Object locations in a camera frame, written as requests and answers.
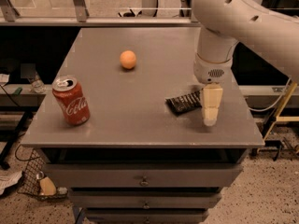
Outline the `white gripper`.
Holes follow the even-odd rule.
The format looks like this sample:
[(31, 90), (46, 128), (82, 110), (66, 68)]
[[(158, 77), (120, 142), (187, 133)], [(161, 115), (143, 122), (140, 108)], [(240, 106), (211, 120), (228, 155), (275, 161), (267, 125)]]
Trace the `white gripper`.
[(206, 84), (200, 92), (203, 122), (206, 126), (213, 126), (217, 122), (219, 107), (223, 94), (220, 84), (231, 72), (232, 61), (212, 63), (195, 55), (193, 72), (200, 83)]

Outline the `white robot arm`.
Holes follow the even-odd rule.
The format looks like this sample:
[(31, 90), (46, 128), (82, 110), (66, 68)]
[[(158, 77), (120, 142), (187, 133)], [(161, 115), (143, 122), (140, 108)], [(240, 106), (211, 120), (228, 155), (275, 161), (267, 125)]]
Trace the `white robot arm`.
[(206, 126), (217, 122), (223, 83), (237, 43), (299, 80), (299, 22), (261, 6), (262, 0), (192, 0), (192, 15), (201, 23), (193, 71)]

